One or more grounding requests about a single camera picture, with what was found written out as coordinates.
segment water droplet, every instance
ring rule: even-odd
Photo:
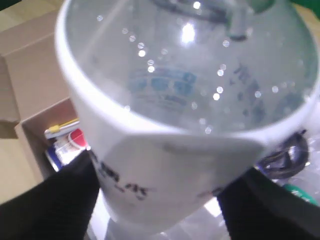
[[[126,110],[126,111],[128,111],[128,112],[129,112],[129,111],[130,111],[130,109],[131,109],[131,108],[130,108],[130,106],[129,106],[129,105],[124,106],[124,110]]]
[[[310,100],[310,96],[311,96],[311,89],[307,88],[303,91],[303,99],[305,102],[308,102]]]
[[[216,91],[217,91],[218,94],[222,94],[224,92],[224,88],[222,86],[218,86],[216,88]]]
[[[194,8],[194,9],[199,9],[200,7],[201,7],[201,3],[200,3],[200,2],[195,1],[195,2],[193,3],[193,8]]]
[[[196,110],[198,108],[198,104],[196,102],[193,102],[191,104],[191,107],[192,107],[193,110]]]
[[[146,62],[149,66],[155,64],[155,61],[153,61],[152,59],[149,59],[147,62]]]
[[[145,44],[143,42],[138,43],[138,49],[143,49],[145,47]]]
[[[174,86],[175,86],[175,82],[174,82],[174,81],[170,81],[169,84],[168,84],[168,87],[169,87],[170,89],[173,89]]]
[[[207,123],[207,121],[206,121],[205,118],[200,118],[200,119],[199,119],[199,123],[200,123],[201,125],[205,125],[205,124]]]
[[[101,15],[99,15],[99,16],[96,17],[96,20],[97,20],[98,22],[101,22],[103,19],[104,19],[104,17],[101,16]]]
[[[130,37],[129,37],[129,41],[130,42],[134,42],[136,40],[136,36],[135,35],[131,35]]]
[[[230,46],[230,42],[229,42],[228,40],[224,40],[223,43],[222,43],[222,45],[223,45],[225,48],[227,48],[227,47]]]
[[[205,97],[205,96],[207,95],[207,92],[206,92],[206,90],[202,90],[202,91],[200,92],[200,94],[201,94],[202,97]]]
[[[127,34],[128,32],[129,32],[128,28],[122,29],[122,33],[123,33],[123,34]]]
[[[219,77],[222,77],[222,76],[225,74],[225,72],[224,72],[223,70],[219,69],[219,70],[216,72],[216,74],[218,74]]]
[[[222,71],[227,70],[227,65],[221,64],[221,65],[220,65],[220,69],[221,69]]]
[[[245,31],[245,35],[246,35],[247,37],[250,37],[253,32],[254,32],[253,27],[249,27],[249,28]]]
[[[279,88],[277,86],[273,86],[272,92],[276,94],[277,92],[279,92]]]
[[[149,66],[148,67],[148,72],[149,73],[153,73],[155,71],[155,67],[154,66]]]
[[[260,92],[260,91],[256,91],[256,92],[254,93],[254,96],[255,96],[256,98],[261,98],[261,92]]]
[[[213,100],[218,101],[219,99],[220,99],[220,94],[219,93],[213,94]]]
[[[167,54],[168,54],[168,50],[165,49],[165,48],[163,48],[163,49],[161,50],[161,54],[162,54],[162,55],[167,55]]]
[[[204,130],[205,134],[210,134],[212,131],[212,128],[210,126],[207,126]]]
[[[140,50],[138,53],[139,57],[144,57],[146,55],[146,51],[145,50]]]

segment box flap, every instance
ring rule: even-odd
[[[52,35],[55,31],[57,14],[57,11],[52,11],[1,32],[0,54],[5,57]]]
[[[0,54],[21,120],[69,96],[54,48],[56,17],[51,12],[0,33]]]

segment floor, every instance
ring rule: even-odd
[[[22,0],[0,11],[0,32],[58,9],[63,0]],[[320,42],[320,22],[309,10],[299,12]],[[17,139],[0,139],[0,204],[36,184]]]

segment cardboard box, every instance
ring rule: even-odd
[[[0,138],[18,137],[38,182],[52,173],[44,131],[76,117],[54,49],[57,12],[0,33]]]

